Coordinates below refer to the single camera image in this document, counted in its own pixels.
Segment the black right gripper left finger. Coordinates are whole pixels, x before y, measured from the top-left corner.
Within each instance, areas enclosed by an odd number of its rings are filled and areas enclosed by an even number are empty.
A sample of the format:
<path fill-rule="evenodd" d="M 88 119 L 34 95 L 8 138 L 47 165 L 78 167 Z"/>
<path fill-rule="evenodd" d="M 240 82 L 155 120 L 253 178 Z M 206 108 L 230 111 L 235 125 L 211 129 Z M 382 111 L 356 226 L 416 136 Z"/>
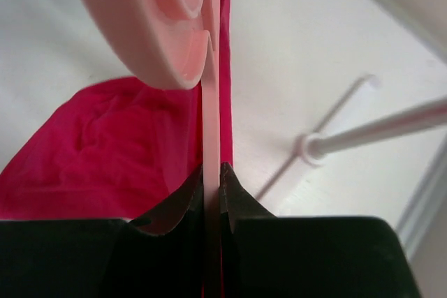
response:
<path fill-rule="evenodd" d="M 143 215 L 2 221 L 2 297 L 199 297 L 203 178 Z"/>

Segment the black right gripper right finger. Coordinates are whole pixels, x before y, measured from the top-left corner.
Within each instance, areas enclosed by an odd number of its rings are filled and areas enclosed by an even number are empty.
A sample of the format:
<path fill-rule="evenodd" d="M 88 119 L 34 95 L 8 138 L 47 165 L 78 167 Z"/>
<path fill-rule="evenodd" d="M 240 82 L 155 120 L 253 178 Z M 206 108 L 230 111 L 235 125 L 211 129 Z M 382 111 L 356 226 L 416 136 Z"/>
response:
<path fill-rule="evenodd" d="M 395 234 L 369 216 L 277 217 L 221 166 L 226 297 L 419 297 Z"/>

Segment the pink hanger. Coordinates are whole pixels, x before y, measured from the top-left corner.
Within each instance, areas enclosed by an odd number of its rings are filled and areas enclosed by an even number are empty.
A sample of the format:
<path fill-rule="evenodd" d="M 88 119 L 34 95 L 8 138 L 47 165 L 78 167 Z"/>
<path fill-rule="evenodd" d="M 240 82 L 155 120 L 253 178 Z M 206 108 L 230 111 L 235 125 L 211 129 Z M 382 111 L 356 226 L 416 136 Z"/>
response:
<path fill-rule="evenodd" d="M 220 0 L 82 0 L 122 63 L 156 89 L 202 88 L 204 295 L 221 296 Z"/>

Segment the red t shirt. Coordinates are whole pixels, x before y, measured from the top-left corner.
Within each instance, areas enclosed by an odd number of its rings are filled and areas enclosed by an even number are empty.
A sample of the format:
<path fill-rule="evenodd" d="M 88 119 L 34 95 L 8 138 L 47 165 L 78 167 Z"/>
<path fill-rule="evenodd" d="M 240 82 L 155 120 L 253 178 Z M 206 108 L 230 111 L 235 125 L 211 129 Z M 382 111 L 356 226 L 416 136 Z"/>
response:
<path fill-rule="evenodd" d="M 220 0 L 221 164 L 233 155 L 229 13 Z M 1 172 L 1 222 L 132 221 L 195 169 L 203 177 L 201 86 L 156 89 L 130 73 L 78 91 L 16 153 Z"/>

